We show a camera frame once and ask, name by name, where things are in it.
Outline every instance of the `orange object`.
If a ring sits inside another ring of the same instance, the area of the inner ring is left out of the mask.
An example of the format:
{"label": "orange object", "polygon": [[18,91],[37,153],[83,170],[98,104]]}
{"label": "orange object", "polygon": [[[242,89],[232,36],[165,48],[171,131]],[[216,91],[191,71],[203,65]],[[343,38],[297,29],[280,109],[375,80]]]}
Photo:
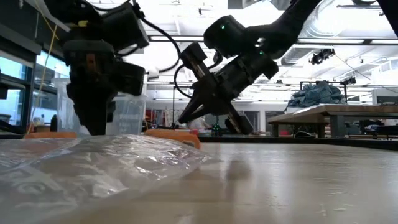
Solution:
{"label": "orange object", "polygon": [[73,132],[41,132],[30,133],[24,136],[24,139],[37,139],[37,138],[77,138],[76,133]]}
{"label": "orange object", "polygon": [[198,136],[187,132],[167,129],[149,129],[145,132],[145,135],[180,141],[184,144],[188,144],[197,149],[200,149],[200,141],[198,139]]}

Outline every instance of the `yellow cable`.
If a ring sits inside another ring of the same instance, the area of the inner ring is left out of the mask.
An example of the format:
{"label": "yellow cable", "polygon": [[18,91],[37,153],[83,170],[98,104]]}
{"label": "yellow cable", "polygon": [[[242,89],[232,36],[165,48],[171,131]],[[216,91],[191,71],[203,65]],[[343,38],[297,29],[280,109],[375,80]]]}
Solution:
{"label": "yellow cable", "polygon": [[51,39],[49,53],[47,54],[47,57],[45,58],[44,69],[43,69],[43,74],[42,74],[42,80],[40,82],[40,87],[39,87],[39,94],[37,95],[35,106],[33,107],[33,110],[32,110],[32,118],[31,118],[31,121],[30,121],[30,124],[29,124],[29,129],[27,130],[27,134],[30,133],[30,130],[33,127],[33,117],[35,115],[36,107],[39,106],[40,94],[42,92],[42,88],[43,88],[43,84],[44,84],[45,70],[47,68],[47,62],[49,60],[49,57],[50,57],[50,54],[51,54],[51,51],[52,51],[52,47],[53,47],[54,40],[55,40],[55,37],[56,37],[55,32],[57,31],[57,28],[58,28],[58,25],[55,25],[55,28],[54,28],[54,31],[53,31],[53,34],[52,34],[52,39]]}
{"label": "yellow cable", "polygon": [[55,28],[55,30],[52,29],[52,27],[51,27],[49,21],[47,20],[47,18],[45,17],[45,15],[44,15],[44,13],[43,13],[43,11],[42,11],[42,9],[39,7],[39,4],[37,3],[37,0],[35,0],[35,4],[36,4],[36,7],[37,7],[37,9],[39,10],[40,14],[42,15],[42,17],[43,17],[45,23],[47,23],[47,26],[50,28],[50,30],[51,30],[51,32],[53,33],[53,35],[55,36],[55,38],[57,38],[57,40],[59,40],[58,36],[57,36],[56,33],[55,33],[55,31],[57,30],[57,28]]}

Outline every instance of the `wooden table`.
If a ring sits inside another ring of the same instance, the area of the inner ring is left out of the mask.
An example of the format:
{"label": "wooden table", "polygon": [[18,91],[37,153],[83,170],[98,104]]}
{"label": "wooden table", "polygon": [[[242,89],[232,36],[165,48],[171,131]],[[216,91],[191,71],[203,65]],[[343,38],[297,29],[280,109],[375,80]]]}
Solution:
{"label": "wooden table", "polygon": [[345,137],[345,121],[348,118],[386,119],[397,118],[398,106],[379,105],[320,105],[303,109],[292,114],[283,114],[268,119],[272,125],[272,134],[279,136],[280,124],[315,125],[319,138],[325,137],[325,125],[330,123],[333,138]]}
{"label": "wooden table", "polygon": [[64,224],[397,223],[394,151],[314,144],[204,144],[203,150],[218,162]]}

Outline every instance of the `ceiling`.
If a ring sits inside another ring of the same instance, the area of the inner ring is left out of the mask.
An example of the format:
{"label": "ceiling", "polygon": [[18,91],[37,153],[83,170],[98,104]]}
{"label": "ceiling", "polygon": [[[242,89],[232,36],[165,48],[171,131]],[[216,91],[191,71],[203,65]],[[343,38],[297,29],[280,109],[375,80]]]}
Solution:
{"label": "ceiling", "polygon": [[[124,2],[124,0],[88,1],[102,8],[116,7]],[[228,0],[137,0],[137,2],[145,12],[147,20],[174,36],[201,36],[210,24],[223,15],[231,14],[244,26],[254,26],[270,24],[283,13],[268,0],[259,1],[240,10],[229,10]],[[377,3],[369,9],[355,7],[351,0],[323,0],[308,18],[300,38],[396,39],[386,17],[377,7]],[[148,35],[159,35],[150,27],[146,25],[144,27]],[[188,44],[179,43],[182,50]],[[201,45],[209,57],[205,63],[212,64],[214,50]],[[314,52],[331,47],[334,47],[336,56],[321,65],[312,65],[308,62]],[[355,75],[358,83],[374,83],[372,73],[397,57],[398,43],[385,46],[295,45],[282,60],[277,61],[280,65],[279,73],[272,80],[260,78],[256,83],[275,83],[278,79],[284,83],[299,83],[301,80],[340,81],[350,75]],[[176,59],[175,49],[168,42],[153,42],[144,49],[143,54],[126,57],[126,61],[142,65],[147,70],[168,67]],[[218,69],[229,61],[224,60]],[[173,74],[174,71],[161,74],[157,81],[172,81]],[[178,80],[194,82],[192,77],[191,71],[182,70]]]}

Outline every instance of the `person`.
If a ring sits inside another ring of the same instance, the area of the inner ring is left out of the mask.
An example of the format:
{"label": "person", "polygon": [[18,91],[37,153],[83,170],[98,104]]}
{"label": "person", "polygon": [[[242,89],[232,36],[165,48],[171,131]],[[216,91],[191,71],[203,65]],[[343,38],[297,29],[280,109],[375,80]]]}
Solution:
{"label": "person", "polygon": [[211,125],[207,124],[203,117],[200,117],[188,122],[187,128],[191,130],[205,130],[211,128]]}

